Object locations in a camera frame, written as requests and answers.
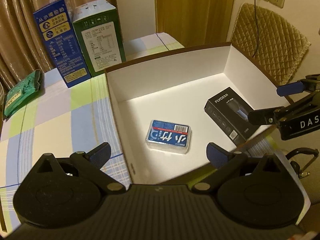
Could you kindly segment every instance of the black product box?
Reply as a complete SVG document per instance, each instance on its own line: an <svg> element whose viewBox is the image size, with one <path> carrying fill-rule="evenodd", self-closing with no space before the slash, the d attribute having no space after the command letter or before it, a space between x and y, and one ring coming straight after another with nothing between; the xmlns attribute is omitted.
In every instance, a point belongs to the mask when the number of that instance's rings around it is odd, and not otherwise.
<svg viewBox="0 0 320 240"><path fill-rule="evenodd" d="M230 87L210 98L204 107L204 111L236 146L246 142L259 128L259 125L248 122L248 113L252 110Z"/></svg>

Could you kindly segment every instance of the green box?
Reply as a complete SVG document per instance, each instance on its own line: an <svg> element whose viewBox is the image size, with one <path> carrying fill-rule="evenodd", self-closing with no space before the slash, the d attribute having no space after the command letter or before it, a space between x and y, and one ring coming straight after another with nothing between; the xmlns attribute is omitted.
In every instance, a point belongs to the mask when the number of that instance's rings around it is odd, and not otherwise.
<svg viewBox="0 0 320 240"><path fill-rule="evenodd" d="M72 25L93 77L125 61L118 12L106 0L77 7Z"/></svg>

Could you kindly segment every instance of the screw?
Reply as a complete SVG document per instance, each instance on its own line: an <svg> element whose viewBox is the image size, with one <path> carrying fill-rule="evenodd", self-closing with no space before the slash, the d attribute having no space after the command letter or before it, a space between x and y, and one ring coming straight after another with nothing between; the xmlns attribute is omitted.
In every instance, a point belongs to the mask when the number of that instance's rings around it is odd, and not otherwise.
<svg viewBox="0 0 320 240"><path fill-rule="evenodd" d="M300 174L299 178L302 179L302 178L305 178L305 177L307 177L309 175L310 175L310 171L305 171L305 172Z"/></svg>
<svg viewBox="0 0 320 240"><path fill-rule="evenodd" d="M205 183L205 182L199 182L199 183L195 184L195 188L197 190L205 191L210 188L210 184Z"/></svg>
<svg viewBox="0 0 320 240"><path fill-rule="evenodd" d="M107 185L107 189L111 191L119 191L123 188L123 185L118 182L111 182Z"/></svg>
<svg viewBox="0 0 320 240"><path fill-rule="evenodd" d="M161 190L163 190L163 187L157 187L155 188L155 191L160 192Z"/></svg>

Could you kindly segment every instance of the curtain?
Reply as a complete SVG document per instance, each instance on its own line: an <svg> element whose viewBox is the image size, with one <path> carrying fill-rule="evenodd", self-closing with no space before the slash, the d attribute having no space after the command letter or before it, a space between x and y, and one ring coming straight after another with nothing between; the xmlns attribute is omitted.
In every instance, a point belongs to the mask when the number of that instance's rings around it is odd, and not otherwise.
<svg viewBox="0 0 320 240"><path fill-rule="evenodd" d="M156 0L157 32L183 46L225 42L234 0Z"/></svg>
<svg viewBox="0 0 320 240"><path fill-rule="evenodd" d="M71 0L76 7L94 0ZM116 6L116 0L107 0ZM36 69L54 68L42 44L33 12L49 0L0 0L0 82L9 90Z"/></svg>

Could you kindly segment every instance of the blue milk carton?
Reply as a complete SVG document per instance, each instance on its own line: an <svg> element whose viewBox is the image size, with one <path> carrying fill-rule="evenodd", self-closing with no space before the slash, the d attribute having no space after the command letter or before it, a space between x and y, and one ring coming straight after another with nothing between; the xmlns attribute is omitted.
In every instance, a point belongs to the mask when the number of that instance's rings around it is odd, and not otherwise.
<svg viewBox="0 0 320 240"><path fill-rule="evenodd" d="M56 0L34 12L33 16L45 47L67 87L91 78L73 30L70 0Z"/></svg>

